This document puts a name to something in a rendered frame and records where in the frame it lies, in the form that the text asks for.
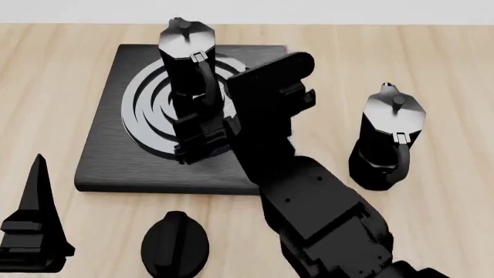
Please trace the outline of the black moka pot with silver lid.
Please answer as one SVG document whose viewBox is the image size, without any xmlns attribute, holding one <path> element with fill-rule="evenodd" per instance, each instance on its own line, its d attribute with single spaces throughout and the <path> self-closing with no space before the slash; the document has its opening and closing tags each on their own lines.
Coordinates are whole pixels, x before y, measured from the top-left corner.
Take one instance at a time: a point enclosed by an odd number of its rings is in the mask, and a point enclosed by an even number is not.
<svg viewBox="0 0 494 278">
<path fill-rule="evenodd" d="M 215 31 L 202 22 L 172 18 L 161 32 L 158 50 L 171 81 L 177 117 L 220 114 L 223 100 L 215 78 Z"/>
<path fill-rule="evenodd" d="M 349 157 L 350 177 L 367 190 L 387 191 L 404 180 L 410 149 L 423 130 L 426 112 L 411 95 L 383 83 L 368 97 L 359 138 Z"/>
</svg>

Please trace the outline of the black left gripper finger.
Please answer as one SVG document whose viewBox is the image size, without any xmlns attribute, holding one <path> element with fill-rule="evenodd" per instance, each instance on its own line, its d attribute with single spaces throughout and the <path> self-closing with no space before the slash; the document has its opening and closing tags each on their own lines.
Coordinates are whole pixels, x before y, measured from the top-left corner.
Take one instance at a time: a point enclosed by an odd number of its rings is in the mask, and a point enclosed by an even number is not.
<svg viewBox="0 0 494 278">
<path fill-rule="evenodd" d="M 42 210 L 44 233 L 49 239 L 48 247 L 52 247 L 53 252 L 60 254 L 60 256 L 74 256 L 75 248 L 68 243 L 63 231 L 52 195 L 46 159 L 41 154 L 38 154 L 38 162 L 39 206 Z"/>
<path fill-rule="evenodd" d="M 52 190 L 45 158 L 37 154 L 30 168 L 19 203 L 23 215 L 35 215 L 52 211 Z"/>
</svg>

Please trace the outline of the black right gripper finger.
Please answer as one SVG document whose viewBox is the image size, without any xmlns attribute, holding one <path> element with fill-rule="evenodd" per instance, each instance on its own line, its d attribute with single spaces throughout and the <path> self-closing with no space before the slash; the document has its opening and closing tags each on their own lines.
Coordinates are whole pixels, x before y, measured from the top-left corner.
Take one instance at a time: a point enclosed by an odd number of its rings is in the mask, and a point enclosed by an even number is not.
<svg viewBox="0 0 494 278">
<path fill-rule="evenodd" d="M 194 164 L 199 161 L 199 141 L 203 136 L 199 102 L 191 96 L 172 92 L 171 100 L 177 120 L 173 123 L 178 146 L 174 148 L 175 157 L 179 164 Z"/>
<path fill-rule="evenodd" d="M 201 118 L 204 141 L 201 143 L 203 158 L 212 158 L 230 151 L 228 136 L 236 135 L 241 129 L 238 117 L 215 115 Z"/>
</svg>

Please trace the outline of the black oval stove knob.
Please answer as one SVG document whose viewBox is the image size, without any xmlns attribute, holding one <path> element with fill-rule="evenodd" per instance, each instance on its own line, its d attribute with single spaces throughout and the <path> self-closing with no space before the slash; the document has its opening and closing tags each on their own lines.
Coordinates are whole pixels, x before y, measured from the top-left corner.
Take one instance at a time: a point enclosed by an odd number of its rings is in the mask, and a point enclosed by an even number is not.
<svg viewBox="0 0 494 278">
<path fill-rule="evenodd" d="M 194 278 L 208 261 L 208 236 L 185 212 L 170 211 L 149 228 L 140 256 L 153 278 Z"/>
</svg>

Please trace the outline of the black flat stove with spiral burner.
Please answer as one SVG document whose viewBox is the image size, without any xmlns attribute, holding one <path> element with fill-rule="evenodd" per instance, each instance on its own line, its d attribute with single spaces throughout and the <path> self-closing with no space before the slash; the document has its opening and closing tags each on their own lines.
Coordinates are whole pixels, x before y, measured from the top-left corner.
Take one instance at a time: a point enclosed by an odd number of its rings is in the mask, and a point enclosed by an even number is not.
<svg viewBox="0 0 494 278">
<path fill-rule="evenodd" d="M 228 143 L 181 164 L 170 79 L 158 47 L 117 48 L 74 184 L 82 192 L 257 195 Z"/>
</svg>

